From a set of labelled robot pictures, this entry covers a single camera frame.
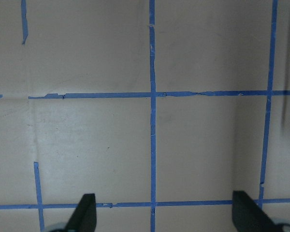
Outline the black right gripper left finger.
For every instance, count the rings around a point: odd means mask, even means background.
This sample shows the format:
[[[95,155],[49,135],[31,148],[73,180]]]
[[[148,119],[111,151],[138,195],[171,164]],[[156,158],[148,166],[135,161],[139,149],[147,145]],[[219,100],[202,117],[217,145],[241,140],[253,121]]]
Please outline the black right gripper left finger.
[[[94,193],[84,194],[66,224],[65,232],[94,232],[97,226],[96,198]]]

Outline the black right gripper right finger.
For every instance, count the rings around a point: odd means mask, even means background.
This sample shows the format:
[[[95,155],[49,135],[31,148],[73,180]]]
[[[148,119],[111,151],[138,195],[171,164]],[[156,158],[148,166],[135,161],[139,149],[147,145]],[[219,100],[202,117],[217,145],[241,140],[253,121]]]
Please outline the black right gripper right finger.
[[[275,232],[273,221],[244,191],[232,193],[232,222],[238,232]]]

